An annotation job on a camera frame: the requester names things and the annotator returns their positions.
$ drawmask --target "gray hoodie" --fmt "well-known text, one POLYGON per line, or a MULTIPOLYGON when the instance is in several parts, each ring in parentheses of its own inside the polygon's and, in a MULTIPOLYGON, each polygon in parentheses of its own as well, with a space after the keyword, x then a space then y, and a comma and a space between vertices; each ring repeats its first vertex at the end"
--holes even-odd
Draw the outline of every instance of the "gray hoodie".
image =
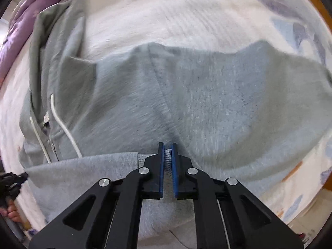
MULTIPOLYGON (((141 166, 159 141, 260 195, 330 126, 331 75, 317 62, 264 41, 235 54, 149 43, 87 61, 84 18, 84 1, 67 0, 39 14, 32 35, 20 159, 47 221, 100 178, 141 166)), ((165 164, 165 198, 144 202, 140 238, 193 226, 165 164)))

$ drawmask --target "metal pivot screw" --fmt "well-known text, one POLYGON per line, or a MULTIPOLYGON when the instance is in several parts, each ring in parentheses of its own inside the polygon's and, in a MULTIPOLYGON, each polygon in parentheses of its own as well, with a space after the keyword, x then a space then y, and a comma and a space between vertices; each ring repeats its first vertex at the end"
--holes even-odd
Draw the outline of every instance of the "metal pivot screw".
POLYGON ((227 183, 229 185, 237 185, 237 179, 235 179, 235 178, 228 178, 227 179, 227 183))
POLYGON ((187 170, 187 172, 190 174, 190 175, 196 175, 198 173, 198 170, 195 169, 195 168, 190 168, 187 170))
POLYGON ((109 179, 101 179, 99 181, 99 185, 102 187, 108 186, 110 184, 110 180, 109 179))
POLYGON ((149 171, 150 171, 150 170, 149 170, 148 168, 142 167, 142 168, 139 169, 138 172, 139 172, 140 174, 148 174, 149 171))

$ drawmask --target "blue gripper pad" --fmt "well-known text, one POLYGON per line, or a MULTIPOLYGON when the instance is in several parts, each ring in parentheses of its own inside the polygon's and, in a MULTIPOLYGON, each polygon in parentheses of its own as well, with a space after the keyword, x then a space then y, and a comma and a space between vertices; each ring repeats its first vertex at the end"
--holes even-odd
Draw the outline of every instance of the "blue gripper pad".
POLYGON ((173 178, 173 192, 174 197, 178 197, 179 193, 179 179, 178 179, 178 173, 176 169, 176 162, 175 162, 175 156, 174 156, 174 146, 172 145, 172 178, 173 178))
POLYGON ((164 193, 164 156, 165 156, 165 145, 163 143, 162 155, 160 161, 160 180, 159 180, 159 194, 161 197, 164 193))

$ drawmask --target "bed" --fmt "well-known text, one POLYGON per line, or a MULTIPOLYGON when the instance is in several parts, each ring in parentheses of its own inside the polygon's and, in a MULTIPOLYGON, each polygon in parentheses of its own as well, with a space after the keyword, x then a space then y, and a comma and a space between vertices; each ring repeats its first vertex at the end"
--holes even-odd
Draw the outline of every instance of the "bed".
MULTIPOLYGON (((332 68, 332 35, 308 0, 86 0, 86 14, 82 57, 87 59, 151 41, 231 53, 263 39, 276 49, 332 68)), ((29 43, 0 89, 0 152, 6 172, 23 172, 18 159, 24 139, 19 117, 29 86, 29 43)), ((260 199, 289 223, 310 204, 331 171, 332 131, 327 130, 300 163, 260 199)), ((44 216, 29 185, 25 183, 21 191, 19 205, 32 227, 40 230, 44 216)))

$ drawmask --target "finger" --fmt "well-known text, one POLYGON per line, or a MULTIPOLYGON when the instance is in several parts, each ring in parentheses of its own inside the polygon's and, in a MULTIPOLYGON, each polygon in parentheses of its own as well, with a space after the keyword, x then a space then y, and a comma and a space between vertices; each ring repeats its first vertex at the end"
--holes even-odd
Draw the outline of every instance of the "finger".
POLYGON ((16 217, 12 218, 12 221, 22 223, 22 219, 20 216, 16 216, 16 217))
POLYGON ((16 216, 20 216, 18 211, 12 211, 8 214, 8 217, 11 218, 11 219, 13 219, 16 216))
POLYGON ((11 205, 15 206, 14 201, 12 199, 8 199, 7 204, 8 204, 8 206, 11 206, 11 205))
POLYGON ((3 208, 0 208, 0 213, 2 216, 7 216, 7 214, 8 214, 8 212, 3 208))
POLYGON ((8 212, 12 212, 12 211, 16 211, 16 210, 17 210, 17 208, 15 205, 10 205, 7 209, 8 212))

